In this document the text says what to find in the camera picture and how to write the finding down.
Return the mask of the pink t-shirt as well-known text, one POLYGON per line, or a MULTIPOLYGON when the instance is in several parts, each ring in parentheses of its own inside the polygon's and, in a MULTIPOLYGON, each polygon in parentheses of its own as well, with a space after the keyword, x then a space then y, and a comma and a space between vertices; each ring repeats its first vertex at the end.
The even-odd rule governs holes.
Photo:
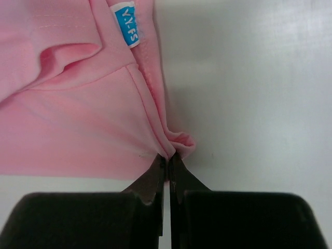
POLYGON ((130 179, 168 128, 153 1, 1 1, 1 173, 130 179))

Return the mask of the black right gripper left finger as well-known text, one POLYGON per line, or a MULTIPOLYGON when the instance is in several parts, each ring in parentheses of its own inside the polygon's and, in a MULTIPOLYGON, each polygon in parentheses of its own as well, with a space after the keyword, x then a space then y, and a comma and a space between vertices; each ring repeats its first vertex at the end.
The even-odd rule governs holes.
POLYGON ((1 248, 158 248, 165 159, 121 192, 36 192, 13 208, 1 248))

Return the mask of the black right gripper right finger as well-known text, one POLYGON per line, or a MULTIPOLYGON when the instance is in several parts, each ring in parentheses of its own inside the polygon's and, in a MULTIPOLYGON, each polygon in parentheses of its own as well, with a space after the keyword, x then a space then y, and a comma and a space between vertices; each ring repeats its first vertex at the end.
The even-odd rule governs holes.
POLYGON ((300 196, 210 190, 178 154, 168 171, 172 248, 327 248, 300 196))

